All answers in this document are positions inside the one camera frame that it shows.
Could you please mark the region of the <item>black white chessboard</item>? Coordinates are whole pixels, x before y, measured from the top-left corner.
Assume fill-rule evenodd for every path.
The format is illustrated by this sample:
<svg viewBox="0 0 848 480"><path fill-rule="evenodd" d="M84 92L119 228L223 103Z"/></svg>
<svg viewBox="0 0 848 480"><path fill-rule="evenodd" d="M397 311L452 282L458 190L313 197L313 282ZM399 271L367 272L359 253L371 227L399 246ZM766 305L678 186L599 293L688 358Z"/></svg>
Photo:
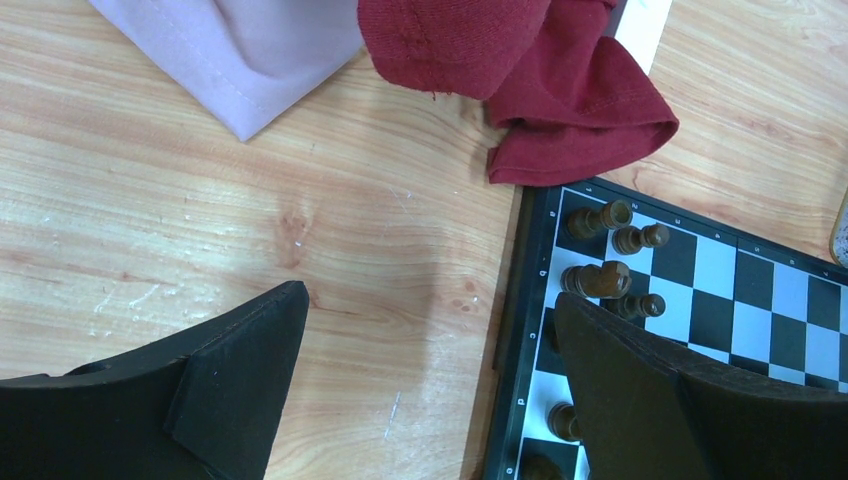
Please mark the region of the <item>black white chessboard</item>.
<svg viewBox="0 0 848 480"><path fill-rule="evenodd" d="M612 231L579 240L569 230L582 211L623 208L637 229L666 226L669 242L621 257ZM521 479L537 456L566 479L589 477L585 448L547 425L550 409L572 398L554 308L566 269L619 259L631 293L664 306L660 316L636 318L638 327L760 375L846 391L844 268L602 179L528 188L496 349L484 478Z"/></svg>

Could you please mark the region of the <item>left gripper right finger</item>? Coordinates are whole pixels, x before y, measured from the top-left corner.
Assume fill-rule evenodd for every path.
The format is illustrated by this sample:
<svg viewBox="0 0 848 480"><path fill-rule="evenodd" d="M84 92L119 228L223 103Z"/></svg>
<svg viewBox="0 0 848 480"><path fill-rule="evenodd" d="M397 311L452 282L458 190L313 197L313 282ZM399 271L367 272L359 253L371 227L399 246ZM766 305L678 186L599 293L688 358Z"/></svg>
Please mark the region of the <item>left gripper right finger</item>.
<svg viewBox="0 0 848 480"><path fill-rule="evenodd" d="M717 361L561 293L554 328L594 479L843 479L847 397Z"/></svg>

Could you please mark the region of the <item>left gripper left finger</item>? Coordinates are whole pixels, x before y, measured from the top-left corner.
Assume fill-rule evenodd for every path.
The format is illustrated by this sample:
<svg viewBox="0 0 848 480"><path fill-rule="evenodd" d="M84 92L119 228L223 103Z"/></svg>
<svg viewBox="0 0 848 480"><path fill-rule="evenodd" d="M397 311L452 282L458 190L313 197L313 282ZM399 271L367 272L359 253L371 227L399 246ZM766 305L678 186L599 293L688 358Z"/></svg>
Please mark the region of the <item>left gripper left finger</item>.
<svg viewBox="0 0 848 480"><path fill-rule="evenodd" d="M5 479L261 479L310 298L288 281L61 376L1 383Z"/></svg>

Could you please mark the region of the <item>gold metal tin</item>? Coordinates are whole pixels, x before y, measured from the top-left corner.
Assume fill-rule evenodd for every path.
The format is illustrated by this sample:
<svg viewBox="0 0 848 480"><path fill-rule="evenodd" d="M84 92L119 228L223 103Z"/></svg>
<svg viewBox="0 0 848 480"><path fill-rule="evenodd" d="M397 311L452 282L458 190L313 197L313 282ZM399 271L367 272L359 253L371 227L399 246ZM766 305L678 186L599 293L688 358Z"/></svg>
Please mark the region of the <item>gold metal tin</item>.
<svg viewBox="0 0 848 480"><path fill-rule="evenodd" d="M848 192L844 193L830 235L829 249L833 260L843 268L848 265L847 224Z"/></svg>

